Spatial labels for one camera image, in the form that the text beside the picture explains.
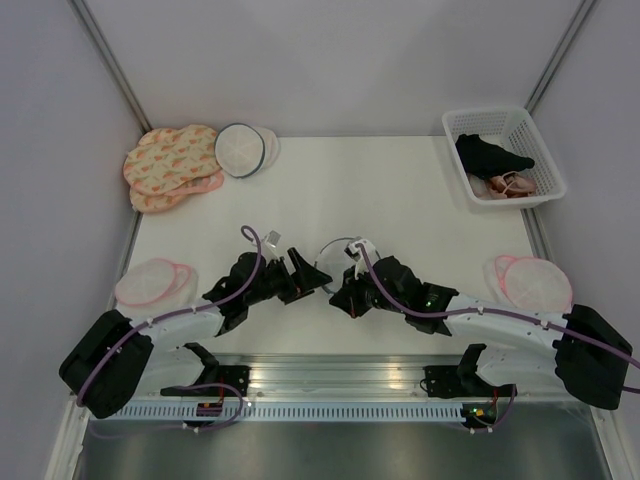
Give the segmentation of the blue-zip mesh laundry bag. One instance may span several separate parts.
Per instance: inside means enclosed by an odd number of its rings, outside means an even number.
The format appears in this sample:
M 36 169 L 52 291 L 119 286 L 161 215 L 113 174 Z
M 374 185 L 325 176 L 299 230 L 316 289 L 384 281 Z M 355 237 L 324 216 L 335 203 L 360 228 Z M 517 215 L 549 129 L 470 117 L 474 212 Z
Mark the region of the blue-zip mesh laundry bag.
M 329 284 L 322 286 L 327 295 L 332 296 L 342 288 L 347 271 L 351 270 L 355 278 L 362 273 L 364 263 L 360 251 L 358 248 L 351 250 L 361 241 L 361 237 L 339 237 L 328 242 L 318 253 L 314 267 L 332 278 Z

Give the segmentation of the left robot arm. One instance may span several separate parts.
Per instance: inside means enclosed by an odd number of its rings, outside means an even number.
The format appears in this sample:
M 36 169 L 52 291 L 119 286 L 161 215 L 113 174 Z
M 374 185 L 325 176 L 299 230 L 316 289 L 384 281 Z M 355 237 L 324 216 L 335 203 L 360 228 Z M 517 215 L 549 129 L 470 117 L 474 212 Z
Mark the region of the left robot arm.
M 203 340 L 234 330 L 253 305 L 271 299 L 288 305 L 331 281 L 294 248 L 272 259 L 245 252 L 188 306 L 140 320 L 116 309 L 104 312 L 62 361 L 58 375 L 79 405 L 99 419 L 115 415 L 136 396 L 209 395 L 221 381 L 219 363 Z

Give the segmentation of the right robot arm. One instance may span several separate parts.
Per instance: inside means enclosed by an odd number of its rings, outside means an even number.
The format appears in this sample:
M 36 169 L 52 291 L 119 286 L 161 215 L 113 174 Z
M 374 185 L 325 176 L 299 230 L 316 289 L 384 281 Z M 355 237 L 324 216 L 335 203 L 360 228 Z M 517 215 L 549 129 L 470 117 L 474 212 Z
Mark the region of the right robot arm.
M 421 333 L 474 338 L 456 368 L 457 384 L 469 395 L 529 386 L 615 410 L 625 390 L 633 348 L 588 306 L 567 313 L 500 307 L 423 282 L 393 256 L 364 272 L 346 270 L 329 303 L 352 318 L 385 310 L 403 315 Z

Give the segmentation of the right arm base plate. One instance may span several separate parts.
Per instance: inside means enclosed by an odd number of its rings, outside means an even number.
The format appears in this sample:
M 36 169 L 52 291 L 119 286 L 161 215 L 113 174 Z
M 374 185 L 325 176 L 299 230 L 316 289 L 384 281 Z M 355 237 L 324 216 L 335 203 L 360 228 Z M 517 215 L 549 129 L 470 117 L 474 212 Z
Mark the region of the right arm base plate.
M 423 372 L 421 385 L 430 398 L 510 397 L 514 387 L 513 384 L 491 385 L 475 372 L 460 370 L 454 365 L 425 366 Z

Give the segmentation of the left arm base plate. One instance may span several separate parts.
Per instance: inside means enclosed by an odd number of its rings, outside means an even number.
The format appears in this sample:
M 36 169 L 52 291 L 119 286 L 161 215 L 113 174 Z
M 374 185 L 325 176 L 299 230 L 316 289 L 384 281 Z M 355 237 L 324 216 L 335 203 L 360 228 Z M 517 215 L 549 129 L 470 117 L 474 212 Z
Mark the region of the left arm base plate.
M 160 391 L 164 397 L 221 397 L 234 393 L 223 387 L 233 387 L 242 396 L 247 394 L 251 368 L 247 365 L 219 365 L 216 369 L 206 367 L 188 388 L 166 387 Z

